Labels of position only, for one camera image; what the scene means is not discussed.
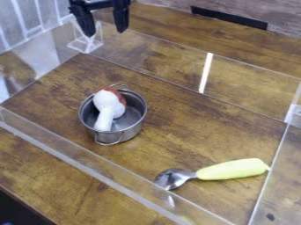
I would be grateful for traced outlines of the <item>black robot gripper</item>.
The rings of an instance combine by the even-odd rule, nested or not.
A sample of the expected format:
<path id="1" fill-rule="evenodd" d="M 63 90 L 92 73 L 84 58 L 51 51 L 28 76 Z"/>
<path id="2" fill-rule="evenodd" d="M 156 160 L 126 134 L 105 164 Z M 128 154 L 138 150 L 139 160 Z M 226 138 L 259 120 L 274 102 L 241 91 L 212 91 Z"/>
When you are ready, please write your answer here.
<path id="1" fill-rule="evenodd" d="M 92 10 L 112 8 L 112 16 L 116 30 L 123 33 L 130 25 L 131 0 L 68 0 L 69 11 L 76 18 L 79 27 L 87 37 L 96 33 L 92 18 Z"/>

